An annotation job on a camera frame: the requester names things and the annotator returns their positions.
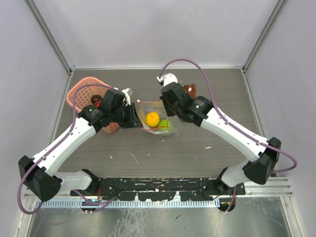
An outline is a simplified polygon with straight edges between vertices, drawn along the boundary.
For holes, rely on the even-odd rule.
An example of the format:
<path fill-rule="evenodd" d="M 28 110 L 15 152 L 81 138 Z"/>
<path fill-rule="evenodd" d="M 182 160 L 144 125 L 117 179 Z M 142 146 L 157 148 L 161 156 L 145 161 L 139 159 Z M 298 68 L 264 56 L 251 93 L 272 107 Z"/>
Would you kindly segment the orange yellow fruit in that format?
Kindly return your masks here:
<path fill-rule="evenodd" d="M 160 122 L 160 116 L 157 112 L 149 112 L 146 117 L 146 124 L 149 127 L 157 127 Z"/>

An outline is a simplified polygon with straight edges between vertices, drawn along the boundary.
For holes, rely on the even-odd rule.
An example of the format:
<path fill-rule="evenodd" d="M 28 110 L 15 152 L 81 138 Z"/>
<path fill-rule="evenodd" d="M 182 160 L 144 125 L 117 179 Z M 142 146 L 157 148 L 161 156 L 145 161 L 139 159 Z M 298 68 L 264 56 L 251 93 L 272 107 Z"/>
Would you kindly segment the clear zip top bag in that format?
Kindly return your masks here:
<path fill-rule="evenodd" d="M 167 115 L 162 100 L 137 100 L 137 103 L 139 105 L 137 115 L 141 121 L 143 131 L 160 136 L 179 133 L 180 120 L 176 116 Z"/>

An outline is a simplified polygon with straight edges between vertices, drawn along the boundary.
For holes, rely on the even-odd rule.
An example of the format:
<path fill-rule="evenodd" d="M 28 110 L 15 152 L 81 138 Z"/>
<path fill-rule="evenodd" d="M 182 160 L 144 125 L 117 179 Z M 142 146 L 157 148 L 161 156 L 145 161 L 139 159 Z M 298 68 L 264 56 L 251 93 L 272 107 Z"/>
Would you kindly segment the light green apple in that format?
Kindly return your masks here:
<path fill-rule="evenodd" d="M 160 131 L 171 131 L 173 129 L 173 123 L 169 119 L 162 119 L 158 124 Z"/>

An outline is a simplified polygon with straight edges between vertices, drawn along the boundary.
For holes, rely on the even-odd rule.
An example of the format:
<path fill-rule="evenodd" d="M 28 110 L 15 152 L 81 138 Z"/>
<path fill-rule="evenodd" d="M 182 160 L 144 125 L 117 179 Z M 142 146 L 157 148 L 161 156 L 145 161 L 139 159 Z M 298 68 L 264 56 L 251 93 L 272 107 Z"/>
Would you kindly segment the red tomato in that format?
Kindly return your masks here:
<path fill-rule="evenodd" d="M 101 102 L 102 102 L 102 100 L 96 101 L 96 102 L 94 103 L 94 106 L 96 106 L 96 107 L 98 108 Z"/>

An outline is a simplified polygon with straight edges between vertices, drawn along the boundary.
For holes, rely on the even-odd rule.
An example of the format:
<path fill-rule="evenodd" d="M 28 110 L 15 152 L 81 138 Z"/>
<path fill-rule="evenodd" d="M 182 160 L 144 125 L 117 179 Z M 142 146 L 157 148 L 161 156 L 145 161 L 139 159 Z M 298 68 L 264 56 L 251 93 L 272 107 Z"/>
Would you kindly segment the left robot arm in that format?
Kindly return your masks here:
<path fill-rule="evenodd" d="M 78 114 L 68 130 L 32 158 L 23 156 L 19 161 L 21 181 L 41 201 L 45 202 L 60 192 L 82 190 L 88 196 L 95 195 L 100 179 L 91 171 L 58 172 L 64 161 L 86 140 L 111 122 L 121 128 L 142 127 L 135 105 L 130 100 L 132 90 L 110 88 L 100 104 L 87 105 Z"/>

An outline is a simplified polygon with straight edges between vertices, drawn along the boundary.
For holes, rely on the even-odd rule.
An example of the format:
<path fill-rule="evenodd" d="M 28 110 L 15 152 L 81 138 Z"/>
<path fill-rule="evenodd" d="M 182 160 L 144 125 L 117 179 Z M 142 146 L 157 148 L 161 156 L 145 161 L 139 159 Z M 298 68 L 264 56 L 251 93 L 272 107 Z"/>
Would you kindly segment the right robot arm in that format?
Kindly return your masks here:
<path fill-rule="evenodd" d="M 246 161 L 224 168 L 216 179 L 216 188 L 221 194 L 228 194 L 234 186 L 252 181 L 259 185 L 267 182 L 278 161 L 281 141 L 275 137 L 267 139 L 237 124 L 231 126 L 229 117 L 219 115 L 213 103 L 203 97 L 191 98 L 189 93 L 176 82 L 164 86 L 161 100 L 169 116 L 193 123 L 211 131 L 237 148 Z"/>

